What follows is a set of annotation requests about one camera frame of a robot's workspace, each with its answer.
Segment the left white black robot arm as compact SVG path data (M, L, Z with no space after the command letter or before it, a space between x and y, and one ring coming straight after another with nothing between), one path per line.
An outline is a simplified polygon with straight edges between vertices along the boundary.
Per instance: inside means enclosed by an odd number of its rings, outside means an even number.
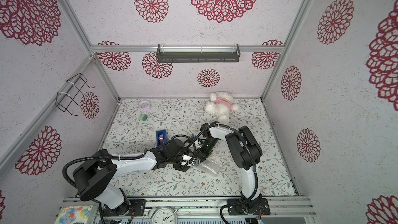
M91 157L68 162L62 169L64 179L77 189L81 201L99 204L99 210L108 208L114 215L124 215L132 205L121 188L112 185L114 177L136 171L151 171L173 165L186 172L201 163L193 139L179 137L133 155L112 155L107 150L97 151Z

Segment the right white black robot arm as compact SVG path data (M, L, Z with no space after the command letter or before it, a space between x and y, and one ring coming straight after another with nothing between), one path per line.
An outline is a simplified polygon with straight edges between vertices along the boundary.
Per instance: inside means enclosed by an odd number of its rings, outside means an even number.
M198 142L201 147L195 149L200 166L204 170L216 173L216 163L212 162L209 157L218 141L222 140L227 143L232 159L241 172L240 199L229 200L220 208L222 221L228 223L223 214L226 208L239 213L254 214L262 204L257 164L263 155L254 135L247 126L234 129L217 121L203 124L200 130L201 132L194 138L194 141L199 141L200 136L204 137L204 141Z

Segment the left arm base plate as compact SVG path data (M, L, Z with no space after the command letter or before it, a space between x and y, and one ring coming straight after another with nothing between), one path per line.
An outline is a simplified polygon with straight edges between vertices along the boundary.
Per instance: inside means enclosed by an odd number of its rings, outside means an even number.
M146 200L144 199L132 199L127 202L122 203L115 209L111 209L107 205L102 208L102 213L104 217L111 216L143 216L146 206Z

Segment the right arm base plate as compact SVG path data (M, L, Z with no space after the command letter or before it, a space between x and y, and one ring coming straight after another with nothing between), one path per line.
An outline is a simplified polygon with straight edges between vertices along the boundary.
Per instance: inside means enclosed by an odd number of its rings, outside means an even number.
M228 207L228 213L231 216L237 215L270 215L269 203L265 198L258 196L256 199L247 203L240 203L241 199L228 199L228 204L238 203Z

